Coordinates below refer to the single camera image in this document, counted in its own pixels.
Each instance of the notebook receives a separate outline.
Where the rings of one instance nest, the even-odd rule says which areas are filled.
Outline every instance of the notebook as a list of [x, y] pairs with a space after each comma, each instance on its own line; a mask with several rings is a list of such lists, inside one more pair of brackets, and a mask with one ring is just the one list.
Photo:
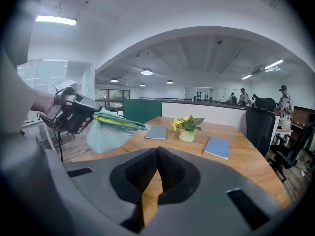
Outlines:
[[166, 127], [165, 126], [150, 126], [150, 130], [146, 133], [147, 139], [165, 140], [166, 138]]
[[230, 156], [230, 140], [211, 136], [203, 152], [228, 160]]

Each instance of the floor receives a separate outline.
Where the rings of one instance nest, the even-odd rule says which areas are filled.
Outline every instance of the floor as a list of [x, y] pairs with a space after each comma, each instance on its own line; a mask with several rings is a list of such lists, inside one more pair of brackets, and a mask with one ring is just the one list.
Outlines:
[[[274, 154], [269, 150], [265, 156], [266, 160], [273, 157]], [[305, 149], [303, 149], [301, 151], [299, 161], [295, 167], [290, 169], [283, 168], [283, 173], [287, 178], [283, 185], [292, 202], [303, 197], [312, 181], [312, 173], [310, 171], [311, 160], [312, 157]], [[281, 180], [283, 179], [283, 177], [278, 172], [276, 172], [276, 174]]]
[[[66, 133], [61, 133], [61, 140], [63, 142], [61, 148], [63, 151], [64, 163], [77, 161], [78, 158], [81, 158], [87, 154], [87, 152], [91, 151], [86, 143], [86, 136], [89, 128], [90, 127], [88, 126], [81, 134], [76, 134], [75, 138], [71, 134], [67, 135]], [[59, 154], [58, 141], [56, 141], [55, 138], [53, 138], [52, 141]], [[42, 142], [41, 145], [44, 148], [50, 148], [48, 141]], [[271, 151], [267, 153], [265, 158], [268, 159], [270, 157], [273, 157]], [[309, 168], [309, 161], [311, 160], [311, 156], [303, 150], [299, 157], [299, 162], [294, 168], [283, 169], [283, 172], [287, 177], [287, 181], [284, 182], [283, 185], [286, 188], [291, 201], [296, 201], [302, 198], [312, 180], [312, 174]]]

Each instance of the cap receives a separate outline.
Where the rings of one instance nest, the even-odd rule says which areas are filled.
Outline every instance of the cap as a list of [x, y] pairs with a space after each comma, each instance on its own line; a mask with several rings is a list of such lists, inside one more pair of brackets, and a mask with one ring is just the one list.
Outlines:
[[283, 91], [285, 91], [285, 90], [286, 90], [286, 85], [282, 85], [281, 88], [279, 88], [279, 91], [280, 91], [280, 92], [283, 92]]

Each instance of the white ceiling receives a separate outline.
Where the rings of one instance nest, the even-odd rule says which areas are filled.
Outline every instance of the white ceiling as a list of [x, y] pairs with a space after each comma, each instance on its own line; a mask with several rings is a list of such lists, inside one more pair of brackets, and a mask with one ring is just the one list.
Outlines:
[[[42, 0], [40, 14], [78, 19], [76, 29], [65, 31], [66, 35], [59, 38], [71, 42], [73, 38], [81, 37], [83, 42], [90, 42], [87, 46], [93, 45], [96, 49], [101, 49], [102, 45], [106, 45], [104, 40], [110, 30], [131, 11], [141, 13], [138, 6], [144, 1], [146, 0]], [[259, 1], [263, 1], [271, 8], [275, 8], [279, 2]], [[53, 40], [59, 41], [58, 34], [61, 34], [61, 31], [51, 29], [49, 32], [53, 32], [51, 34]], [[223, 41], [221, 45], [216, 44], [218, 39]], [[231, 36], [187, 36], [156, 43], [127, 55], [99, 72], [95, 77], [95, 83], [138, 87], [140, 83], [148, 86], [165, 85], [168, 79], [172, 79], [177, 85], [198, 84], [199, 80], [206, 81], [209, 77], [238, 81], [253, 70], [279, 59], [285, 60], [279, 65], [281, 71], [263, 72], [246, 81], [281, 79], [306, 68], [299, 58], [280, 45], [271, 48]], [[140, 72], [145, 67], [151, 68], [154, 74], [141, 75]], [[109, 82], [112, 77], [119, 77], [120, 82], [115, 84]]]
[[[98, 73], [96, 84], [137, 87], [165, 85], [171, 79], [178, 85], [199, 84], [204, 77], [218, 80], [230, 78], [239, 81], [258, 68], [264, 68], [280, 59], [285, 60], [277, 72], [263, 72], [246, 79], [283, 79], [301, 71], [304, 66], [290, 51], [281, 47], [270, 48], [252, 41], [231, 37], [199, 35], [187, 36], [157, 43], [118, 60]], [[150, 68], [153, 75], [141, 74], [143, 68]], [[118, 77], [118, 83], [111, 83]]]

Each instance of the potted plant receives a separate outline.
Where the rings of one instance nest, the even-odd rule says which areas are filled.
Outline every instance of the potted plant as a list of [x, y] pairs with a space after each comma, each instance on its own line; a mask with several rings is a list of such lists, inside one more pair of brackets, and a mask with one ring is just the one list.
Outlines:
[[174, 127], [174, 131], [176, 131], [177, 128], [180, 129], [180, 140], [191, 143], [195, 138], [195, 130], [198, 129], [201, 131], [201, 127], [197, 126], [200, 125], [204, 119], [205, 118], [193, 117], [192, 115], [180, 119], [175, 118], [172, 126]]

